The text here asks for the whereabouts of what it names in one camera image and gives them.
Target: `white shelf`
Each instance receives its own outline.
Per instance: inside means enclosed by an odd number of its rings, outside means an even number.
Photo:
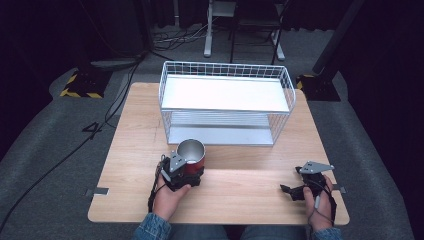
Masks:
[[[288,113],[279,79],[168,75],[162,110]]]

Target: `jeans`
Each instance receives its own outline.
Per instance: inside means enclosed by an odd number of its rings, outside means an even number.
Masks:
[[[306,239],[303,226],[247,226],[241,234],[241,240],[299,240]],[[229,240],[225,228],[221,225],[172,224],[170,240],[203,239]]]

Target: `chair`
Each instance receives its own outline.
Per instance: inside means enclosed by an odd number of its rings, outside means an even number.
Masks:
[[[229,38],[231,39],[230,63],[234,60],[235,45],[269,46],[266,42],[271,42],[274,46],[271,65],[274,64],[275,57],[281,38],[282,18],[290,0],[281,0],[283,10],[279,13],[274,0],[237,0],[234,10],[233,24]],[[236,42],[236,34],[239,31],[248,32],[269,32],[265,42],[247,43]]]

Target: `black strap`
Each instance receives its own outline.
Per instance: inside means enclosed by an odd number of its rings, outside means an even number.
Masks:
[[[153,203],[155,202],[156,193],[163,187],[161,186],[158,190],[156,190],[156,187],[158,185],[159,173],[160,173],[160,170],[162,169],[163,159],[165,159],[165,155],[162,155],[161,161],[156,166],[155,181],[153,183],[153,187],[152,187],[152,190],[150,191],[150,196],[147,201],[147,207],[149,208],[149,213],[153,211]]]

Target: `gray carpet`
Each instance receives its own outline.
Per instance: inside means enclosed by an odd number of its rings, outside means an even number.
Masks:
[[[277,64],[288,68],[292,80],[311,73],[331,34],[283,33],[286,60]],[[203,57],[203,39],[159,53],[178,61],[228,62],[227,36],[226,31],[216,32],[210,58]],[[257,58],[251,55],[239,62],[264,64]],[[164,61],[149,54],[133,82],[158,82]],[[30,122],[0,163],[1,219],[40,176],[89,136],[83,128],[104,122],[128,70],[113,73],[104,99],[59,97],[72,73],[70,69],[52,83],[54,100]],[[348,190],[344,200],[351,220],[341,227],[344,239],[414,239],[402,196],[347,101],[343,77],[337,75],[334,83],[341,102],[309,102],[309,106],[330,163],[336,167],[338,183]],[[111,125],[118,124],[119,113],[118,109]],[[92,223],[87,219],[91,199],[84,194],[97,185],[114,131],[105,125],[40,182],[12,213],[0,239],[130,239],[137,224]]]

